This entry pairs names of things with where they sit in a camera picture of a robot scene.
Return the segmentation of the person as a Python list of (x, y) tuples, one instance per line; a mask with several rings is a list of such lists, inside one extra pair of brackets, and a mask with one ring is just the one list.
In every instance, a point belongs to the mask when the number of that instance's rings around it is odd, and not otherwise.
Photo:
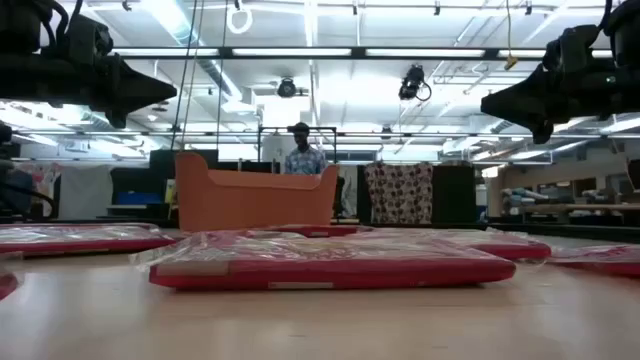
[(310, 128), (299, 122), (291, 127), (296, 147), (285, 158), (285, 173), (292, 175), (320, 175), (327, 166), (325, 155), (313, 148), (308, 137)]

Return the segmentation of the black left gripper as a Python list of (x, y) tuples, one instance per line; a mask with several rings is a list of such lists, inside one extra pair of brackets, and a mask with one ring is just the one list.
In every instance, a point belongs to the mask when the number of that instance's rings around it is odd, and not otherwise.
[(173, 85), (133, 69), (122, 55), (63, 54), (73, 68), (63, 103), (104, 112), (114, 128), (126, 126), (126, 112), (167, 104), (177, 95)]

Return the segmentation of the brown floral patterned cloth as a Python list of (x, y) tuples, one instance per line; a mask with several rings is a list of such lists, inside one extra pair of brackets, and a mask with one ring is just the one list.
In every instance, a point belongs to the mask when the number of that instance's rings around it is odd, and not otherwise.
[(427, 162), (392, 165), (375, 162), (364, 167), (376, 224), (430, 224), (433, 170)]

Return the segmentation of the round black ceiling lamp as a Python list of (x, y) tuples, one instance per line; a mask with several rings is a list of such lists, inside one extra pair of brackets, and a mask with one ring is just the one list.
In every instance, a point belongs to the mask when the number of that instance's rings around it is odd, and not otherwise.
[(294, 97), (298, 93), (294, 80), (291, 77), (283, 77), (278, 85), (276, 93), (281, 98)]

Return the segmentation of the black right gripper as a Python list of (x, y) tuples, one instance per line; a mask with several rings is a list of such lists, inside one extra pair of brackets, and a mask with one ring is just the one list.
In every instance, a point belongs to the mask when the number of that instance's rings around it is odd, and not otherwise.
[(534, 126), (535, 144), (550, 140), (556, 124), (574, 117), (596, 116), (607, 120), (611, 110), (613, 66), (593, 66), (577, 73), (536, 69), (523, 81), (481, 99), (482, 113), (520, 126)]

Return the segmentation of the pale floral cloth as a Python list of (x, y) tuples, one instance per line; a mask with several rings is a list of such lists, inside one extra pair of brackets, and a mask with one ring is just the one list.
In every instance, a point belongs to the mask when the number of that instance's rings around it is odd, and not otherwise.
[(357, 216), (357, 166), (340, 165), (338, 176), (344, 180), (341, 193), (342, 216), (345, 218), (355, 218)]

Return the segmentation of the black ceiling light rail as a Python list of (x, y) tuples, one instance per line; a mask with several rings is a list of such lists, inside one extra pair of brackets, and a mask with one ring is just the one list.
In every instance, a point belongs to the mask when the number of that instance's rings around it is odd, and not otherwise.
[(178, 60), (189, 57), (203, 59), (427, 59), (496, 61), (508, 55), (527, 61), (540, 59), (544, 49), (500, 48), (384, 48), (384, 47), (116, 47), (114, 52), (127, 59)]

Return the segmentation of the orange plastic basket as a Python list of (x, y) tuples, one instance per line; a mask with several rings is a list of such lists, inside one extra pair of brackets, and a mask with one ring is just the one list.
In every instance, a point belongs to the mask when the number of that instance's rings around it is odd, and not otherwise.
[(328, 225), (338, 167), (320, 175), (210, 170), (199, 154), (175, 158), (179, 227), (186, 232)]

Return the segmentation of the thin black overhead rail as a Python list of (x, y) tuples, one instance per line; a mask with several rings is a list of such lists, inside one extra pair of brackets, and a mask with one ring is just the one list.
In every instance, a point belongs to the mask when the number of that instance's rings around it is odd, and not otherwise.
[[(445, 133), (445, 132), (394, 132), (394, 133), (375, 133), (375, 132), (337, 132), (337, 137), (345, 138), (490, 138), (490, 139), (507, 139), (507, 138), (524, 138), (533, 139), (531, 134), (502, 134), (502, 133)], [(74, 130), (13, 130), (13, 135), (41, 135), (41, 136), (151, 136), (151, 137), (171, 137), (174, 135), (171, 131), (74, 131)], [(258, 137), (258, 131), (254, 132), (202, 132), (202, 131), (186, 131), (184, 133), (175, 133), (176, 136), (185, 135), (189, 137)], [(326, 137), (334, 137), (331, 131), (325, 132)], [(640, 140), (640, 133), (594, 133), (594, 134), (575, 134), (575, 133), (554, 133), (550, 139), (563, 140), (595, 140), (595, 139), (623, 139), (623, 140)]]

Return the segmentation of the wooden shelf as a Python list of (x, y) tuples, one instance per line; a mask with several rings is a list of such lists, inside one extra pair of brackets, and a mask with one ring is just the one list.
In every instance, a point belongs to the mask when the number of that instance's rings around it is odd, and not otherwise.
[(640, 226), (640, 161), (557, 164), (500, 179), (501, 215), (516, 222)]

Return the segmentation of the black cabinet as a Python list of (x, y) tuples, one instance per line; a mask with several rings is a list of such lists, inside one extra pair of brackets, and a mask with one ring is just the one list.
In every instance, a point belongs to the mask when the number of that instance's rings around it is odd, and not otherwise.
[(432, 178), (433, 224), (477, 221), (475, 171), (470, 166), (438, 165)]

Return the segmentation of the blue box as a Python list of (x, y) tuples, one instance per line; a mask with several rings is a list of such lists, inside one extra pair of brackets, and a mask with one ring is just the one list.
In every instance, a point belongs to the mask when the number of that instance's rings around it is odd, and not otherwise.
[(119, 192), (116, 195), (115, 205), (151, 205), (161, 204), (163, 199), (157, 193), (148, 192)]

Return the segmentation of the black aluminium table frame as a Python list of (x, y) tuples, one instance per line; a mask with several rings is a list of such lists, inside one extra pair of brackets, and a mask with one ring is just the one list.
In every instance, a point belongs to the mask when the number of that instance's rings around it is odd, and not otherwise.
[[(51, 220), (40, 222), (17, 221), (16, 219), (0, 218), (0, 227), (9, 226), (94, 226), (94, 225), (122, 225), (131, 221), (122, 218), (107, 218), (97, 220)], [(376, 228), (433, 228), (433, 229), (473, 229), (487, 230), (493, 228), (506, 232), (524, 232), (531, 235), (566, 237), (594, 241), (611, 241), (627, 244), (640, 244), (640, 227), (616, 227), (598, 225), (567, 225), (558, 223), (436, 223), (426, 225), (407, 224), (371, 224)]]

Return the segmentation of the colourful printed cloth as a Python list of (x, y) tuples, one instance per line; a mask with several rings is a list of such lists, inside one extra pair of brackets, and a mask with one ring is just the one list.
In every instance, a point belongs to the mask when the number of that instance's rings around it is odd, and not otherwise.
[(57, 163), (21, 163), (16, 172), (19, 184), (27, 189), (53, 199), (55, 195), (55, 182), (60, 176), (61, 166)]

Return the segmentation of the white hanging cloth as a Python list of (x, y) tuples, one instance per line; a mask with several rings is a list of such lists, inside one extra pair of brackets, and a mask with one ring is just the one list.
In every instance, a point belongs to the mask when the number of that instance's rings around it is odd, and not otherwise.
[(60, 175), (59, 219), (89, 220), (107, 214), (113, 194), (110, 166), (66, 166)]

